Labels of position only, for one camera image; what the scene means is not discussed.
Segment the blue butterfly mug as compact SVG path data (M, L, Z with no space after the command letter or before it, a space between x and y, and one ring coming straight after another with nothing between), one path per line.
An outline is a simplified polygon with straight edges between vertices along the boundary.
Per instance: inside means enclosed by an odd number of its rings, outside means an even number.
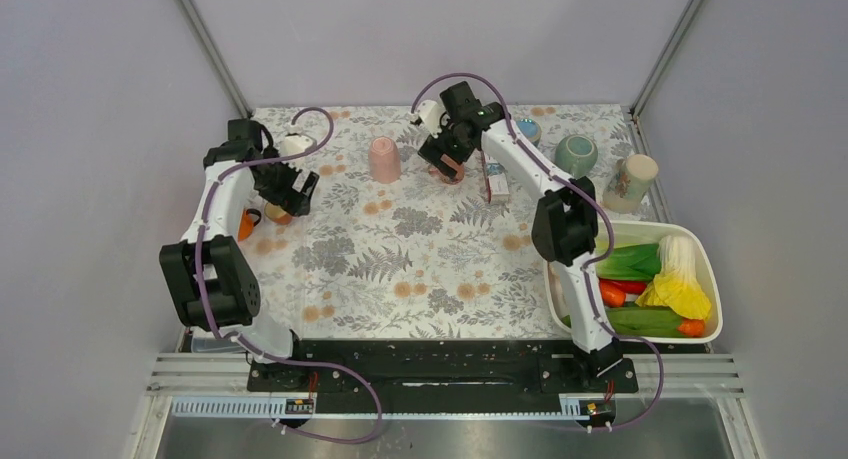
M542 137L542 128L541 126L534 120L529 118L519 119L516 122L519 131L524 135L524 137L534 146L537 146Z

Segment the red chili pepper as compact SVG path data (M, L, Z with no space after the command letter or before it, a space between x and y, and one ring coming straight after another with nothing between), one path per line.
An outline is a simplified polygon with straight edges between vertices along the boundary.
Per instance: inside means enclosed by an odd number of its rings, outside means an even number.
M611 279L601 279L600 283L602 286L613 286L626 294L633 295L641 295L649 285L648 282L642 281L623 281L623 280L611 280Z

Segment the green cucumber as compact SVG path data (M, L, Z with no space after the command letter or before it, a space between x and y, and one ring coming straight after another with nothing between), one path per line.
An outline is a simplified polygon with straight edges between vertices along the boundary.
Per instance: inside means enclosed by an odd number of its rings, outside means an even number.
M626 306L606 309L611 328L619 335L686 338L684 318L665 307Z

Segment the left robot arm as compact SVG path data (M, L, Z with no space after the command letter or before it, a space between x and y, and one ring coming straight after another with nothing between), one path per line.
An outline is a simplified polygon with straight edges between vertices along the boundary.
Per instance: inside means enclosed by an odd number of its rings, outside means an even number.
M276 141L252 119L229 121L227 132L227 140L203 159L205 183L195 216L178 242L161 248L160 267L183 325L273 363L272 377L296 390L309 380L311 366L293 353L294 331L262 314L260 285L239 234L253 196L289 215L310 212L319 176L289 161L314 151L316 142L299 133Z

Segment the large orange mug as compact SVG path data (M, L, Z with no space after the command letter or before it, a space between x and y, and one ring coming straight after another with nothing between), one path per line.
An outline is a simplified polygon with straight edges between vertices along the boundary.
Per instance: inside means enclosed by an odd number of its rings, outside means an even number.
M262 221L262 213L255 208L246 208L243 210L240 224L237 233L237 240L239 242L245 241L249 238L256 226Z

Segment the cream painted mug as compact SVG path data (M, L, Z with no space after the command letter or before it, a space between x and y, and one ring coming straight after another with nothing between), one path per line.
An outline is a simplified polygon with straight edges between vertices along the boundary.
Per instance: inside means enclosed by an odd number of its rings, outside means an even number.
M659 173L650 156L634 154L620 159L602 194L605 208L623 214L635 212Z

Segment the yellow napa cabbage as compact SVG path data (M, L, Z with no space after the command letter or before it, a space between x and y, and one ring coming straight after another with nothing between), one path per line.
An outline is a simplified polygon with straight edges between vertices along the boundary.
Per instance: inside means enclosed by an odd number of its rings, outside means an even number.
M712 305L696 277L695 244L684 236L665 236L659 242L660 272L637 298L640 307L667 307L677 315L706 321Z

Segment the green bok choy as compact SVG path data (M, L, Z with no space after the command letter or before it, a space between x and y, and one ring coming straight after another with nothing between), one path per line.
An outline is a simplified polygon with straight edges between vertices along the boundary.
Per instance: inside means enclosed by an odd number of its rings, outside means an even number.
M662 269L657 243L635 244L615 248L596 265L601 279L650 282Z

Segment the white red toothpaste box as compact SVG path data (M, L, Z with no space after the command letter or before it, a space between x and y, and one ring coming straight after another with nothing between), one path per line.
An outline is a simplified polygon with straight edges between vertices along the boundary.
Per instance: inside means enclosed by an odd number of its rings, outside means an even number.
M490 204L506 204L511 194L505 168L492 156L483 152L482 165L486 197Z

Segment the light pink cup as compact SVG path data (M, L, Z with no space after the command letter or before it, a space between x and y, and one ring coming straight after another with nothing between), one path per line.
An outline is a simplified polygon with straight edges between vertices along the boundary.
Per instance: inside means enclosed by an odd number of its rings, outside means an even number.
M371 177L381 184L393 183L402 174L399 150L389 137L377 137L371 142L368 160Z

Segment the green glazed mug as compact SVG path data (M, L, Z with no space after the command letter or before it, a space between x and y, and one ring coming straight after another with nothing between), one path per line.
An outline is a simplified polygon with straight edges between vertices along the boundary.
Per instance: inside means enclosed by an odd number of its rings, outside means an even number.
M554 151L554 164L574 178L586 177L597 163L599 151L596 143L574 134L563 138Z

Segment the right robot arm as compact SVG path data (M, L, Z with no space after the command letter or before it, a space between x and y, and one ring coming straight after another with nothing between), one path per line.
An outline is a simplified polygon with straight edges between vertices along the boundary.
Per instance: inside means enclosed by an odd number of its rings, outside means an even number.
M409 120L428 136L419 156L445 179L475 152L494 159L536 203L531 239L538 254L554 267L565 292L570 336L576 348L575 381L597 391L613 377L623 359L620 340L600 301L596 263L608 257L595 252L601 226L612 224L595 199L588 179L577 180L555 166L519 130L503 99L484 104L473 93L469 73L454 74L456 84L437 101L418 94Z

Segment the orange carrot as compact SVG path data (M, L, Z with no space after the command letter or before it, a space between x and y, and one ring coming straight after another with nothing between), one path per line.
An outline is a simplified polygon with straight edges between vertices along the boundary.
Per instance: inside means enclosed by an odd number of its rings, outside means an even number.
M627 300L627 293L611 281L599 282L602 301L605 307L622 307Z

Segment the floral tablecloth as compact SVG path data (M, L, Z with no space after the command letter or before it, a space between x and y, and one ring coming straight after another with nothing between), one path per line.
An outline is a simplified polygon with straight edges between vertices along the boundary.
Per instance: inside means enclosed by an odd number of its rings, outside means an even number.
M490 204L482 157L455 185L418 156L423 129L404 106L333 107L299 126L325 147L300 163L320 175L311 213L263 220L240 245L261 312L304 338L556 338L544 263L531 240L536 203L515 179ZM368 151L397 145L402 174L375 181Z

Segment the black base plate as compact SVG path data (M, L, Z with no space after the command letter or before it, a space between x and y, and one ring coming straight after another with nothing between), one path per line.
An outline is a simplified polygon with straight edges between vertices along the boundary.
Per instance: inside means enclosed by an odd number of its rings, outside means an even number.
M525 397L584 394L619 398L638 392L633 363L601 377L579 371L569 340L302 340L296 365L252 365L247 389L357 397L372 404L409 398L516 403Z

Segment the small orange mug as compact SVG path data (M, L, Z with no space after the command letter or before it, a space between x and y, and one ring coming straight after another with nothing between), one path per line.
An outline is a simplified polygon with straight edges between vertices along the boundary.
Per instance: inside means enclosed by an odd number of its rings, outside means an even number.
M269 221L281 226L288 225L293 220L293 217L280 206L271 203L265 204L264 215Z

